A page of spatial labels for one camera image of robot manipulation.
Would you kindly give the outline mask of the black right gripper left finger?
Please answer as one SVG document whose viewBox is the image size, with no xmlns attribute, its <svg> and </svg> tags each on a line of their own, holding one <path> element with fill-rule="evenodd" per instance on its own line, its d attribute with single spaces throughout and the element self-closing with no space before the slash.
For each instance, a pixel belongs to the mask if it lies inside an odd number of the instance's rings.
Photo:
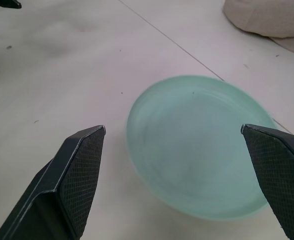
<svg viewBox="0 0 294 240">
<path fill-rule="evenodd" d="M 0 240 L 80 240 L 98 184 L 105 135 L 105 126 L 97 125 L 66 138 L 0 227 Z"/>
</svg>

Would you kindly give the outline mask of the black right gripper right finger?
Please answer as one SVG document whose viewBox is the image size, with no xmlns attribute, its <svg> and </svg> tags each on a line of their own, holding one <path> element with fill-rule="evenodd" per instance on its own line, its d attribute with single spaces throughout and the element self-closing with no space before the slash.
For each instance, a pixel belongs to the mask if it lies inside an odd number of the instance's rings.
<svg viewBox="0 0 294 240">
<path fill-rule="evenodd" d="M 259 187 L 289 240 L 294 240 L 294 135 L 243 124 L 240 130 Z"/>
</svg>

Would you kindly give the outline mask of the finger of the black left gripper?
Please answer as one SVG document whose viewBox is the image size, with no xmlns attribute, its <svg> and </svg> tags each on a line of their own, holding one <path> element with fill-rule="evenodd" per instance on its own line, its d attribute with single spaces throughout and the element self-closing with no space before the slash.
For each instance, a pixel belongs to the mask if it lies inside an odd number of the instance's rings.
<svg viewBox="0 0 294 240">
<path fill-rule="evenodd" d="M 22 4 L 17 0 L 0 0 L 0 7 L 8 9 L 21 9 Z"/>
</svg>

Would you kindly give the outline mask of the pale green round plate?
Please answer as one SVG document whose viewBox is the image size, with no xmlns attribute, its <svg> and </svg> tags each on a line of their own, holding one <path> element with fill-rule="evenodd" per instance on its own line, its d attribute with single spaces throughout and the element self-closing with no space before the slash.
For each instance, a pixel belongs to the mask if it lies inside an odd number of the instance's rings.
<svg viewBox="0 0 294 240">
<path fill-rule="evenodd" d="M 276 128 L 251 96 L 203 75 L 166 78 L 133 103 L 126 146 L 137 174 L 165 204 L 187 215 L 239 220 L 268 206 L 243 124 Z"/>
</svg>

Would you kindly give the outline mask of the beige fabric object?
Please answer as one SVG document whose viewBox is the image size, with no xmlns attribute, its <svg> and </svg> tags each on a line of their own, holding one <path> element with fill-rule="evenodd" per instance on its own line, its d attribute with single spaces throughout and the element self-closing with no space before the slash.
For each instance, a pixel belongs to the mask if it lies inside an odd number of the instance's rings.
<svg viewBox="0 0 294 240">
<path fill-rule="evenodd" d="M 225 0 L 222 11 L 240 30 L 294 52 L 294 0 Z"/>
</svg>

